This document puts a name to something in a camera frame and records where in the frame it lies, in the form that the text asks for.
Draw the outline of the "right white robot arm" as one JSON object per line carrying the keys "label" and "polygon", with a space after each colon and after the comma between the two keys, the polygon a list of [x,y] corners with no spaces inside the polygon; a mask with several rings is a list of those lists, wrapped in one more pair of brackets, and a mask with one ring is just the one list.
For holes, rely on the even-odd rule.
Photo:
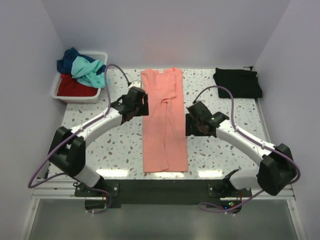
{"label": "right white robot arm", "polygon": [[260,188],[276,196],[297,179],[298,167],[291,150],[285,144],[274,145],[244,131],[222,112],[211,113],[203,102],[187,108],[185,127],[187,136],[212,136],[240,150],[258,167],[256,170],[235,169],[222,180],[222,193],[233,197],[246,188]]}

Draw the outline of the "pink t shirt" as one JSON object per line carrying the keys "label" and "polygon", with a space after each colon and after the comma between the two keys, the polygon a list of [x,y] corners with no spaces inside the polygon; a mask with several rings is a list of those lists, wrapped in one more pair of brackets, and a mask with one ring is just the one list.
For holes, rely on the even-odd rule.
{"label": "pink t shirt", "polygon": [[183,72],[145,69],[141,79],[149,111],[142,119],[143,171],[187,172]]}

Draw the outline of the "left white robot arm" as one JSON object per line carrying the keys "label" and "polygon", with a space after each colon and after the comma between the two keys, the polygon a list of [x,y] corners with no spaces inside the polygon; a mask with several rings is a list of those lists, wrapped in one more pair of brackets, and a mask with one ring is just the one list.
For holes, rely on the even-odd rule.
{"label": "left white robot arm", "polygon": [[127,94],[92,119],[72,128],[61,126],[54,134],[48,160],[65,175],[86,185],[86,191],[99,196],[104,190],[104,178],[86,164],[86,148],[101,135],[134,117],[149,114],[148,94],[132,86]]}

